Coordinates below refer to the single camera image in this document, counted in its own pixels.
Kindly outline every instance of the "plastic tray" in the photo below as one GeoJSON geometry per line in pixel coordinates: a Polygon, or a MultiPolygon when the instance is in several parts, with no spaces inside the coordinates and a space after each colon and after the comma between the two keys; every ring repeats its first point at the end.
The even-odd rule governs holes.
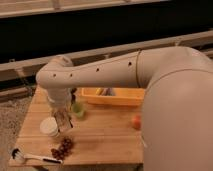
{"type": "Polygon", "coordinates": [[[82,96],[91,104],[139,106],[144,98],[144,89],[114,88],[115,96],[96,95],[97,88],[82,88],[82,96]]]}

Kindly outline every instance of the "wooden tabletop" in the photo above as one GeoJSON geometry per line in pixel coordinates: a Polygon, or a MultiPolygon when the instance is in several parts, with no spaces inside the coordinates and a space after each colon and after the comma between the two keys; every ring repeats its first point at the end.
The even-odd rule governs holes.
{"type": "MultiPolygon", "coordinates": [[[[83,120],[73,116],[74,128],[66,136],[73,138],[72,154],[64,165],[81,164],[131,164],[143,162],[141,132],[131,127],[131,118],[141,113],[141,107],[106,106],[87,104],[81,96],[86,110],[83,120]]],[[[15,147],[24,153],[51,157],[51,148],[59,146],[54,140],[40,133],[41,121],[50,116],[45,91],[40,87],[32,99],[15,147]]],[[[10,166],[20,166],[12,158],[10,166]]],[[[45,166],[50,163],[28,160],[25,166],[45,166]]]]}

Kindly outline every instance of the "small orange object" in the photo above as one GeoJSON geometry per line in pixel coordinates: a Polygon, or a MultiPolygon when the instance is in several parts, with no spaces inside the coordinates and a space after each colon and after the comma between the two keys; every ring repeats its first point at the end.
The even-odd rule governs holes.
{"type": "Polygon", "coordinates": [[[135,115],[132,117],[132,127],[140,130],[141,129],[141,116],[135,115]]]}

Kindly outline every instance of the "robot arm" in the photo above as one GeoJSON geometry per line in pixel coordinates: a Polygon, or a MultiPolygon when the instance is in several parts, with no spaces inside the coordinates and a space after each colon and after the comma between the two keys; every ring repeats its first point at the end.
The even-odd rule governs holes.
{"type": "Polygon", "coordinates": [[[37,74],[52,105],[70,87],[143,87],[145,171],[213,170],[213,64],[188,47],[138,51],[78,67],[64,57],[37,74]]]}

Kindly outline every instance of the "lid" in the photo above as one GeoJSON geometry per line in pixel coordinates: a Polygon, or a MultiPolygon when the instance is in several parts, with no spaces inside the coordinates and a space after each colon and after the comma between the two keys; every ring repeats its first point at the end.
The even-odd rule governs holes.
{"type": "Polygon", "coordinates": [[[56,136],[58,134],[58,126],[54,117],[44,119],[40,124],[40,131],[48,136],[56,136]]]}

